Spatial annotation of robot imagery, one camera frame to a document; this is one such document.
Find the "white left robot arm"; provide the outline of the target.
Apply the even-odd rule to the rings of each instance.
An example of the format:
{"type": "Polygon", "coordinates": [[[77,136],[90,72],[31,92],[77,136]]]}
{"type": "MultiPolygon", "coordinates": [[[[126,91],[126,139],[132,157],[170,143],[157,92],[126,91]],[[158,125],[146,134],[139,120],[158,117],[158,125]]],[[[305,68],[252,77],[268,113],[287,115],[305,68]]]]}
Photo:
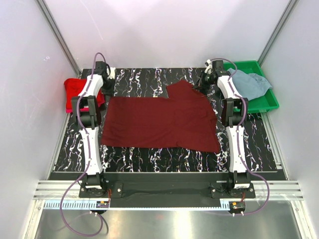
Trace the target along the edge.
{"type": "Polygon", "coordinates": [[[104,61],[94,63],[89,70],[86,83],[77,96],[71,99],[72,113],[83,141],[85,169],[77,182],[79,197],[102,198],[109,194],[99,153],[98,134],[102,117],[97,96],[102,88],[112,93],[114,82],[110,79],[110,66],[104,61]]]}

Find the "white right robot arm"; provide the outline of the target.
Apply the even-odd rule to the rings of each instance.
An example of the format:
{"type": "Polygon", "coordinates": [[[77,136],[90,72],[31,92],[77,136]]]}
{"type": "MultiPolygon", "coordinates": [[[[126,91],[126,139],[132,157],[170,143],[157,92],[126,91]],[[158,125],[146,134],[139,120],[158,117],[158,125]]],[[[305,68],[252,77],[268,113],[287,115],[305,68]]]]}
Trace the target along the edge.
{"type": "Polygon", "coordinates": [[[229,140],[230,165],[229,178],[219,193],[229,197],[244,199],[250,188],[250,176],[244,155],[244,124],[248,114],[248,99],[237,90],[233,76],[224,68],[224,58],[208,59],[206,68],[193,88],[207,94],[210,85],[216,84],[224,96],[221,121],[226,129],[229,140]]]}

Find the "dark red t-shirt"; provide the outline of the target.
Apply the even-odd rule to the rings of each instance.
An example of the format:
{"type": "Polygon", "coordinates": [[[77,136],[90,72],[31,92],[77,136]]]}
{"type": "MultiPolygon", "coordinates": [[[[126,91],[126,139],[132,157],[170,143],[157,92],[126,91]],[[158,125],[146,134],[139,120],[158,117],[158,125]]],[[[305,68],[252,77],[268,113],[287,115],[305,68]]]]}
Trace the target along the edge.
{"type": "Polygon", "coordinates": [[[207,97],[185,80],[166,90],[168,98],[110,98],[101,144],[218,153],[217,117],[207,97]]]}

